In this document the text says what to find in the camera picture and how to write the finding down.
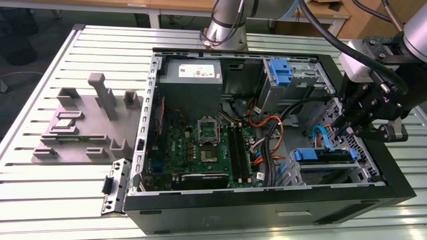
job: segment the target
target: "black cable hose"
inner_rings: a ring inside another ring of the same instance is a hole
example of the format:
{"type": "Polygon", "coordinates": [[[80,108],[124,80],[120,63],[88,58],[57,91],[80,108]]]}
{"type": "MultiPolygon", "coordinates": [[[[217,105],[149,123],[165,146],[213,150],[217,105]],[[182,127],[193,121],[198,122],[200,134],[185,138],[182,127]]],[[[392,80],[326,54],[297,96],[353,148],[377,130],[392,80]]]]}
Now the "black cable hose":
{"type": "MultiPolygon", "coordinates": [[[[280,114],[280,121],[282,122],[286,117],[290,115],[290,113],[293,112],[293,110],[296,108],[298,108],[298,106],[301,106],[302,104],[305,103],[309,103],[309,102],[325,102],[325,101],[329,101],[330,100],[330,97],[329,96],[320,96],[320,97],[309,97],[309,98],[305,98],[305,99],[301,99],[298,100],[297,102],[294,102],[292,105],[289,105],[285,110],[281,112],[280,114]]],[[[277,121],[274,120],[273,121],[273,124],[270,125],[269,127],[269,131],[268,131],[268,136],[270,137],[274,133],[274,129],[277,127],[278,123],[277,121]]]]}
{"type": "Polygon", "coordinates": [[[388,0],[381,0],[381,4],[384,5],[384,7],[386,7],[389,5],[388,0]]]}
{"type": "Polygon", "coordinates": [[[269,152],[269,137],[265,136],[261,148],[265,158],[262,158],[264,162],[266,162],[268,170],[269,170],[269,178],[268,178],[268,187],[273,187],[276,185],[276,167],[272,154],[269,152]]]}
{"type": "Polygon", "coordinates": [[[366,67],[372,69],[372,71],[377,72],[382,77],[385,77],[389,82],[396,86],[397,91],[396,93],[404,95],[408,92],[408,86],[398,75],[389,70],[384,65],[381,65],[377,61],[370,59],[362,53],[353,50],[349,46],[346,46],[330,33],[329,31],[321,26],[318,20],[316,19],[313,13],[310,12],[309,8],[304,0],[298,0],[300,10],[305,15],[312,26],[320,32],[322,38],[328,41],[328,43],[337,48],[344,54],[352,57],[357,62],[364,64],[366,67]]]}
{"type": "Polygon", "coordinates": [[[384,14],[378,13],[373,9],[364,6],[357,0],[350,0],[350,1],[352,1],[353,5],[356,5],[356,7],[360,8],[362,11],[365,11],[368,14],[373,15],[374,17],[377,17],[378,19],[381,19],[389,23],[392,22],[384,14]]]}

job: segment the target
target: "wooden table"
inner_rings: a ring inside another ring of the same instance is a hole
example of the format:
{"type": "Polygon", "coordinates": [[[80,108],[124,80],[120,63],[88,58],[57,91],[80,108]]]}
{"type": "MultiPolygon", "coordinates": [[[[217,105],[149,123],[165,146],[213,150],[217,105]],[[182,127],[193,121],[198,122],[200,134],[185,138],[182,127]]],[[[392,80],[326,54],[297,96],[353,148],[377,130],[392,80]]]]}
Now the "wooden table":
{"type": "MultiPolygon", "coordinates": [[[[216,0],[150,0],[150,14],[157,14],[158,16],[184,15],[209,17],[214,1],[216,0]]],[[[317,17],[320,23],[329,24],[328,31],[336,36],[340,32],[345,20],[350,18],[350,14],[344,6],[340,7],[338,11],[328,9],[329,5],[326,3],[308,2],[306,6],[313,15],[317,17]]],[[[280,21],[294,22],[296,20],[297,13],[294,12],[290,18],[282,19],[280,21]]],[[[298,22],[308,23],[308,20],[301,14],[301,11],[298,22]]]]}
{"type": "MultiPolygon", "coordinates": [[[[1,7],[116,12],[148,14],[152,28],[160,28],[160,15],[209,17],[214,0],[0,0],[1,7]]],[[[341,6],[338,11],[328,9],[328,4],[309,2],[308,7],[320,23],[329,24],[328,31],[336,36],[350,14],[341,6]]],[[[294,22],[297,14],[280,21],[294,22]]],[[[306,23],[301,15],[298,22],[306,23]]]]}

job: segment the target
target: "black cable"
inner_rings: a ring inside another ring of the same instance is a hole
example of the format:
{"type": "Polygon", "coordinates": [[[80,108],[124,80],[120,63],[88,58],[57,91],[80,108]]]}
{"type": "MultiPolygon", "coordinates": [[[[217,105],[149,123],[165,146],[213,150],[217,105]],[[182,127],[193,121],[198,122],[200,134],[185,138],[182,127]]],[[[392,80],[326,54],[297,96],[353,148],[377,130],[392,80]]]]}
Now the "black cable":
{"type": "MultiPolygon", "coordinates": [[[[309,103],[309,102],[325,102],[330,100],[330,97],[329,96],[320,96],[320,97],[309,97],[309,98],[305,98],[305,99],[301,99],[298,100],[297,102],[294,102],[292,105],[289,105],[285,110],[281,112],[278,118],[280,118],[280,121],[282,122],[288,116],[290,115],[290,113],[293,112],[294,109],[297,109],[301,105],[304,105],[305,103],[309,103]]],[[[270,137],[274,133],[274,129],[276,127],[278,126],[278,123],[276,120],[272,120],[273,124],[270,125],[269,127],[269,130],[268,130],[268,137],[270,137]]]]}
{"type": "Polygon", "coordinates": [[[237,112],[237,110],[236,110],[236,108],[234,108],[234,106],[233,106],[233,103],[234,103],[233,98],[230,98],[230,99],[229,99],[229,102],[228,102],[230,111],[232,111],[232,113],[234,114],[234,117],[236,117],[242,123],[246,124],[248,122],[245,121],[245,118],[246,118],[248,116],[246,116],[246,115],[245,115],[245,116],[241,116],[241,115],[238,114],[238,112],[237,112]]]}
{"type": "Polygon", "coordinates": [[[384,5],[384,7],[386,7],[389,5],[388,0],[381,0],[381,4],[384,5]]]}
{"type": "Polygon", "coordinates": [[[378,13],[378,12],[374,11],[373,9],[368,8],[366,6],[364,6],[364,5],[358,2],[358,0],[350,0],[350,1],[352,1],[353,5],[356,5],[356,7],[360,8],[362,11],[365,11],[368,14],[373,15],[374,17],[377,17],[378,19],[381,19],[381,20],[384,20],[384,21],[386,21],[386,22],[389,22],[389,23],[392,22],[392,21],[389,20],[389,18],[388,18],[384,14],[378,13]]]}
{"type": "MultiPolygon", "coordinates": [[[[292,105],[289,105],[285,108],[285,110],[280,114],[280,121],[282,122],[286,119],[286,117],[290,115],[293,110],[297,109],[305,103],[309,103],[309,102],[325,102],[328,100],[330,100],[329,96],[310,97],[310,98],[305,98],[302,100],[298,100],[297,102],[294,102],[292,105]]],[[[274,120],[273,124],[269,127],[268,135],[265,136],[265,139],[264,139],[262,145],[261,145],[261,149],[260,149],[261,158],[262,158],[262,161],[265,163],[265,172],[266,172],[266,169],[269,170],[270,179],[268,179],[269,180],[268,181],[268,187],[273,187],[276,185],[276,167],[274,167],[273,156],[272,156],[272,153],[269,151],[269,138],[273,135],[273,132],[274,132],[274,129],[276,129],[277,125],[278,125],[278,122],[274,120]]]]}
{"type": "Polygon", "coordinates": [[[276,167],[274,167],[274,161],[272,154],[269,152],[269,137],[265,136],[264,142],[261,143],[261,149],[260,153],[264,155],[262,156],[262,161],[266,162],[266,167],[268,167],[268,187],[273,187],[276,185],[276,167]]]}
{"type": "Polygon", "coordinates": [[[372,71],[377,72],[381,76],[384,76],[389,80],[389,82],[397,87],[398,94],[401,94],[401,95],[406,94],[408,86],[406,86],[405,82],[402,81],[402,79],[398,77],[398,75],[392,70],[389,70],[382,64],[380,64],[377,61],[374,61],[368,56],[365,56],[362,53],[357,52],[349,46],[346,46],[329,33],[329,31],[321,26],[313,13],[310,12],[309,8],[306,7],[304,0],[298,0],[298,7],[300,7],[300,10],[304,13],[305,18],[308,19],[309,23],[316,28],[316,30],[320,32],[322,38],[328,41],[328,43],[334,48],[337,48],[338,51],[341,51],[350,58],[353,58],[357,62],[360,62],[368,68],[370,68],[372,71]]]}

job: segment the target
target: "table leg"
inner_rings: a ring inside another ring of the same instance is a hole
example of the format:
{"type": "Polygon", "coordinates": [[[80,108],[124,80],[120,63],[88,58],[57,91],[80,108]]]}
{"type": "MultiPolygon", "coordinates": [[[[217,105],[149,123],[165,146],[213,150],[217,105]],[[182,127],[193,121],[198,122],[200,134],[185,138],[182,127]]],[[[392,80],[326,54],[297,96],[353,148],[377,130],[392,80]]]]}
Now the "table leg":
{"type": "Polygon", "coordinates": [[[148,9],[149,26],[152,29],[160,28],[160,11],[157,9],[148,9]]]}
{"type": "Polygon", "coordinates": [[[62,18],[62,10],[51,9],[51,14],[54,16],[54,19],[61,19],[62,18]]]}
{"type": "Polygon", "coordinates": [[[334,19],[333,23],[330,24],[330,26],[328,27],[328,31],[329,33],[336,37],[341,28],[342,28],[342,25],[345,23],[345,19],[334,19]]]}

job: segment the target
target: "aluminum profile table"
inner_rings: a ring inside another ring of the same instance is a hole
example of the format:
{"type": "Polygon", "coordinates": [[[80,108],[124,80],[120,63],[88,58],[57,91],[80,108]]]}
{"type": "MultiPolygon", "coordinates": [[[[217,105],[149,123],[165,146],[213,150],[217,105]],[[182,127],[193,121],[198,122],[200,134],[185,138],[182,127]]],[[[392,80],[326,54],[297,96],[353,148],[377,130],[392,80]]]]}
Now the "aluminum profile table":
{"type": "MultiPolygon", "coordinates": [[[[248,34],[252,51],[329,54],[321,39],[248,34]]],[[[61,87],[93,95],[89,73],[105,74],[114,94],[142,96],[153,47],[202,48],[197,31],[85,26],[72,30],[0,144],[0,239],[126,239],[144,236],[124,216],[100,217],[102,179],[110,165],[33,164],[31,151],[58,105],[61,87]]],[[[341,223],[166,235],[166,239],[413,239],[427,236],[427,124],[416,108],[402,120],[409,138],[388,144],[417,197],[341,223]]]]}

